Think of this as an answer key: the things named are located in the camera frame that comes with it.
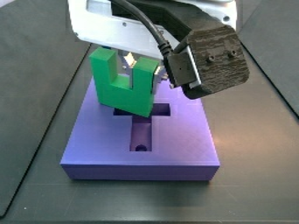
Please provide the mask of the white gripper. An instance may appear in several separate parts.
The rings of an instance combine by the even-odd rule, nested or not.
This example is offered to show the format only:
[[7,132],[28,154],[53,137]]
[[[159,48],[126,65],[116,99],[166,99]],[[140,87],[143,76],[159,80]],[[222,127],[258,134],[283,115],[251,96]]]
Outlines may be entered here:
[[[183,11],[183,6],[194,5],[232,28],[238,26],[236,0],[156,0]],[[131,76],[136,59],[132,53],[160,59],[158,43],[146,26],[134,18],[112,15],[108,0],[68,0],[72,30],[78,38],[102,46],[119,49],[123,74]],[[152,94],[159,84],[168,80],[164,66],[154,72]]]

